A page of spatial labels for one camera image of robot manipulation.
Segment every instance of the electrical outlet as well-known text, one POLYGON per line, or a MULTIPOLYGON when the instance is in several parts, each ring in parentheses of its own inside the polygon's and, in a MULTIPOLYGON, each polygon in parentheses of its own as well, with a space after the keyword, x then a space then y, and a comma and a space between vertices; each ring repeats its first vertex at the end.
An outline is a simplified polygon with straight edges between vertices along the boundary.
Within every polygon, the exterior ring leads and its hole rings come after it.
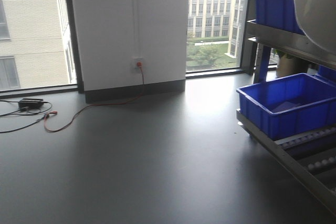
POLYGON ((137 57, 137 58, 134 58, 133 61, 134 61, 134 62, 133 62, 134 68, 138 68, 138 66, 137 66, 137 63, 138 63, 138 62, 141 62, 142 66, 143 66, 143 64, 144 64, 144 62, 143 62, 143 57, 137 57))

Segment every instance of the charger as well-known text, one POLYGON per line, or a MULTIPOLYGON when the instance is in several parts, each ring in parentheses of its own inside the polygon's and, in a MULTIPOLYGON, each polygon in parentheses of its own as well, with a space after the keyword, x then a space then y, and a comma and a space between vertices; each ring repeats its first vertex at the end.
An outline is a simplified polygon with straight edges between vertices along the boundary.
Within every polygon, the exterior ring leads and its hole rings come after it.
POLYGON ((26 110, 28 107, 31 109, 39 109, 44 104, 43 99, 23 98, 19 101, 19 108, 21 111, 26 110))

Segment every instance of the building facade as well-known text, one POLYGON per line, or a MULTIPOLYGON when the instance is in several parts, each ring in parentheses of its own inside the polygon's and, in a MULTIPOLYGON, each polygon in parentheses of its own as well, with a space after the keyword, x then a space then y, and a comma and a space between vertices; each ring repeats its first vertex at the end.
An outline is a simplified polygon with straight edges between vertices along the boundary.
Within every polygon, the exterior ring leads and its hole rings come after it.
POLYGON ((76 83, 65 0, 0 1, 0 90, 76 83))

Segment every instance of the building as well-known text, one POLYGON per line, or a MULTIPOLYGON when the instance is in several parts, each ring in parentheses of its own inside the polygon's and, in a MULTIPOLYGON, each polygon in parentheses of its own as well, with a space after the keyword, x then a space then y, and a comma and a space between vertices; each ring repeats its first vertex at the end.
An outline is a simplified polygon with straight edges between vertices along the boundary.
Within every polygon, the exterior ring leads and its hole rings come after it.
POLYGON ((189 0, 188 2, 189 38, 204 38, 208 44, 219 43, 219 41, 228 44, 226 55, 235 59, 234 64, 222 65, 222 68, 238 67, 240 64, 246 8, 247 0, 189 0))
POLYGON ((76 83, 65 0, 0 0, 0 90, 76 83))

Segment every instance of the blue plastic crate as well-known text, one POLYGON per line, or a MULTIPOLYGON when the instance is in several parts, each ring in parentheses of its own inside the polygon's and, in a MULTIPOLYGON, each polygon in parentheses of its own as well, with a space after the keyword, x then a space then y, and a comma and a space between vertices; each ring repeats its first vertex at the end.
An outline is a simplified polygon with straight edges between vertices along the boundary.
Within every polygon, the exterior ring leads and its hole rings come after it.
POLYGON ((256 0, 256 7, 256 23, 304 35, 296 21, 294 0, 256 0))
POLYGON ((273 140, 336 123, 336 87, 306 73, 237 92, 240 112, 273 140))
POLYGON ((336 71, 330 68, 320 66, 316 76, 331 84, 336 83, 336 71))

